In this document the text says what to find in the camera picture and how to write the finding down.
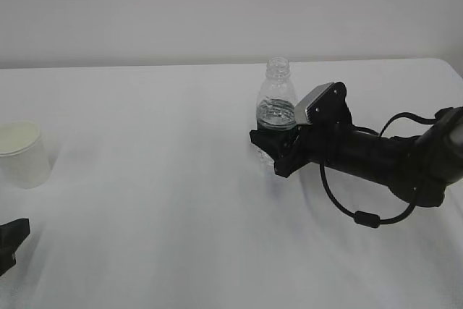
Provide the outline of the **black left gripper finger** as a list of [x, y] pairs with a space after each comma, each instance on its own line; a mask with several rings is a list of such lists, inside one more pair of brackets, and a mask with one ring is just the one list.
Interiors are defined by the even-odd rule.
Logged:
[[30, 220], [17, 219], [1, 225], [0, 274], [16, 265], [16, 252], [30, 234]]

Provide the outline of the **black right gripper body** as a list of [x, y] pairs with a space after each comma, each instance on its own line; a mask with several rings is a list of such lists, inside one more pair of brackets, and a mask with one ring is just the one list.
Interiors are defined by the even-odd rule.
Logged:
[[310, 125], [297, 125], [297, 136], [284, 157], [274, 161], [274, 172], [287, 178], [308, 163], [327, 166], [346, 174], [356, 175], [357, 168], [341, 153], [345, 140], [353, 132], [352, 115], [346, 102], [347, 88], [334, 82], [310, 112]]

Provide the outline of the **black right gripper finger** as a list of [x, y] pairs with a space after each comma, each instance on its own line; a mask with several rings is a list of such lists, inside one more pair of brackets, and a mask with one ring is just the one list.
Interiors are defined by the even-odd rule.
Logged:
[[250, 141], [272, 159], [280, 159], [288, 154], [297, 129], [270, 130], [266, 128], [251, 130]]

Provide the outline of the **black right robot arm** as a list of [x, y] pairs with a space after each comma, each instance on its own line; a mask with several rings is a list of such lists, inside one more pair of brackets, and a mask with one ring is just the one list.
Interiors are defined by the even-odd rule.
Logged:
[[309, 163], [384, 185], [399, 199], [438, 207], [447, 186], [462, 178], [462, 108], [425, 119], [429, 129], [412, 137], [381, 137], [352, 123], [342, 82], [319, 85], [294, 108], [290, 130], [250, 131], [250, 140], [274, 161], [281, 177]]

